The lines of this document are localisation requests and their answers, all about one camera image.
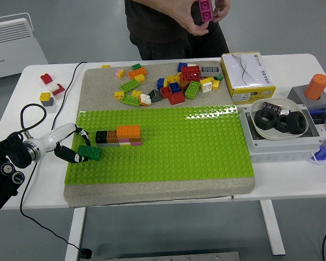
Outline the person's left hand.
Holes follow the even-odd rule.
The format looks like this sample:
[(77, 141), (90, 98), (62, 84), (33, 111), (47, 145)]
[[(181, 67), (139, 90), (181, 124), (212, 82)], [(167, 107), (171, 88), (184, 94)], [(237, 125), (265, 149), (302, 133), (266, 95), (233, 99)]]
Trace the person's left hand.
[(230, 0), (215, 0), (214, 3), (213, 21), (219, 22), (227, 16), (231, 7)]

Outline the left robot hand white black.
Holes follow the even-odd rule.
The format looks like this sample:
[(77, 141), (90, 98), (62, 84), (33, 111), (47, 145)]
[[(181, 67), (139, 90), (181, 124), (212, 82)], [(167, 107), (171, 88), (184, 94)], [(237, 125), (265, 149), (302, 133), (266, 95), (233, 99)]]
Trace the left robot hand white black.
[(87, 156), (81, 156), (72, 149), (61, 146), (61, 142), (71, 136), (73, 133), (79, 134), (87, 146), (91, 146), (88, 132), (74, 123), (68, 123), (57, 129), (52, 130), (39, 139), (30, 139), (26, 144), (31, 146), (35, 153), (33, 162), (40, 161), (47, 152), (54, 151), (54, 154), (69, 163), (82, 163), (88, 161)]

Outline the person's right hand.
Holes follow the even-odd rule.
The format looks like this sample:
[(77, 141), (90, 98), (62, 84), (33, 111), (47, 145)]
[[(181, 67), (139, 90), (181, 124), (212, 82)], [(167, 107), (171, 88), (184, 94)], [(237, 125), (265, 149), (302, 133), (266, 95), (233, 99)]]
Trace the person's right hand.
[(191, 9), (196, 1), (172, 0), (164, 1), (164, 13), (173, 18), (180, 26), (194, 36), (202, 36), (208, 33), (208, 22), (202, 25), (195, 24), (191, 15)]

